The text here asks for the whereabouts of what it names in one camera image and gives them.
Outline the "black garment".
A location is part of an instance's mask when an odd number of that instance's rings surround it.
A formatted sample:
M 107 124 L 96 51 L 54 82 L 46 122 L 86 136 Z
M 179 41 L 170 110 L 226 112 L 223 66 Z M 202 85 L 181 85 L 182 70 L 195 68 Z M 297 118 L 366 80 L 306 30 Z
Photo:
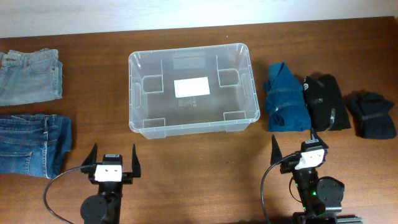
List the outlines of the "black garment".
M 311 117 L 312 128 L 320 131 L 341 131 L 351 127 L 339 85 L 334 76 L 305 77 L 303 95 Z

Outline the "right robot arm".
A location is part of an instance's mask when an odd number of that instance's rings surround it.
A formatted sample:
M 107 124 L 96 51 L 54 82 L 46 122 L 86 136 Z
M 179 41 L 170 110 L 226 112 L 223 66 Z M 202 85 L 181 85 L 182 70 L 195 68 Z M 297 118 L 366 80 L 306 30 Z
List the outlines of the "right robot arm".
M 362 223 L 356 216 L 339 217 L 345 192 L 344 183 L 324 176 L 319 177 L 316 170 L 325 162 L 328 145 L 318 136 L 314 129 L 310 130 L 311 139 L 301 143 L 301 148 L 288 156 L 283 156 L 275 136 L 272 136 L 272 152 L 270 167 L 261 180 L 262 210 L 266 213 L 264 201 L 264 184 L 267 174 L 275 167 L 280 167 L 281 174 L 292 174 L 290 182 L 294 182 L 299 194 L 299 202 L 303 212 L 292 215 L 292 223 Z

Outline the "dark blue jeans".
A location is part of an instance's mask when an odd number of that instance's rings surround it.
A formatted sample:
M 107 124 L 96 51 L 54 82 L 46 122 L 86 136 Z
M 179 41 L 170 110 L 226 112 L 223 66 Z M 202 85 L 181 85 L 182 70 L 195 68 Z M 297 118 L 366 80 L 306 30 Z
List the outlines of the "dark blue jeans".
M 52 179 L 59 175 L 72 148 L 67 116 L 17 114 L 1 116 L 1 173 Z

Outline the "dark navy garment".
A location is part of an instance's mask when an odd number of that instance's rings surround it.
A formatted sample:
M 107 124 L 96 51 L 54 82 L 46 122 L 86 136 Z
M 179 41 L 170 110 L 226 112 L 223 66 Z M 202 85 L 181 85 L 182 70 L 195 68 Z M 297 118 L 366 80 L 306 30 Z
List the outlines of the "dark navy garment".
M 374 92 L 357 92 L 349 96 L 348 108 L 358 122 L 358 134 L 364 139 L 387 140 L 397 136 L 389 115 L 394 103 Z

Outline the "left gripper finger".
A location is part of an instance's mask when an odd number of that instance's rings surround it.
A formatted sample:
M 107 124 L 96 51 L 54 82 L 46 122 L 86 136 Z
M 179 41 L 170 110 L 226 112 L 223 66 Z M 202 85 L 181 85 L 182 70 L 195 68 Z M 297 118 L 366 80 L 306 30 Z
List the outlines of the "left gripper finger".
M 141 177 L 141 165 L 136 153 L 136 145 L 133 144 L 132 147 L 132 176 L 134 178 L 140 178 Z
M 91 173 L 95 170 L 97 152 L 98 152 L 98 145 L 97 145 L 97 143 L 95 143 L 91 152 L 88 154 L 86 159 L 81 164 L 81 172 L 82 173 Z

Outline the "light blue jeans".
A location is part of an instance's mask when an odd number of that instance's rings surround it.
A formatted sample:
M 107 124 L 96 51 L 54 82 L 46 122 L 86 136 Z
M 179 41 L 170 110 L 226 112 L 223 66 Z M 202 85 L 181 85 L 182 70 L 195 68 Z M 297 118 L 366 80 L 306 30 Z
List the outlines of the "light blue jeans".
M 62 98 L 62 62 L 57 49 L 1 53 L 1 106 Z

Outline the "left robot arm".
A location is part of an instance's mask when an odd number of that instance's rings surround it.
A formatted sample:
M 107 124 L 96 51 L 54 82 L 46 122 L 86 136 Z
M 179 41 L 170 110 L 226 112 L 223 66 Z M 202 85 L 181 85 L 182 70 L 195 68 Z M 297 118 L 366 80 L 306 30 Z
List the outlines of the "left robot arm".
M 80 215 L 85 224 L 119 224 L 123 186 L 131 185 L 141 176 L 141 165 L 132 147 L 132 171 L 123 172 L 123 157 L 106 154 L 97 162 L 98 146 L 95 144 L 82 163 L 81 172 L 98 186 L 98 193 L 88 197 L 81 205 Z

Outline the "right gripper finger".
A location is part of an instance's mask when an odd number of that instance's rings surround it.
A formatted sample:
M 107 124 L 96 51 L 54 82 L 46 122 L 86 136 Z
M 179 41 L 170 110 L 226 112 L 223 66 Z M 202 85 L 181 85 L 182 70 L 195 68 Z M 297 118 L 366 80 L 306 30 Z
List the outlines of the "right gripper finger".
M 310 135 L 310 143 L 312 144 L 312 146 L 320 146 L 322 149 L 328 149 L 328 145 L 320 138 L 320 136 L 313 128 L 310 129 Z
M 274 164 L 278 164 L 282 160 L 283 157 L 282 157 L 282 153 L 280 151 L 278 142 L 274 135 L 272 135 L 271 143 L 272 143 L 272 151 L 271 151 L 270 165 L 274 165 Z

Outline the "teal blue garment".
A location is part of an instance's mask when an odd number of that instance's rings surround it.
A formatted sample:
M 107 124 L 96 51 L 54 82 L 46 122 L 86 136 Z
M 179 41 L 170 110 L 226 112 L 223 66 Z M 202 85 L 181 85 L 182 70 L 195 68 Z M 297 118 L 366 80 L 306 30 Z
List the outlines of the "teal blue garment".
M 303 86 L 284 62 L 269 66 L 268 81 L 263 88 L 267 93 L 265 107 L 269 115 L 268 131 L 296 132 L 312 127 L 303 97 Z

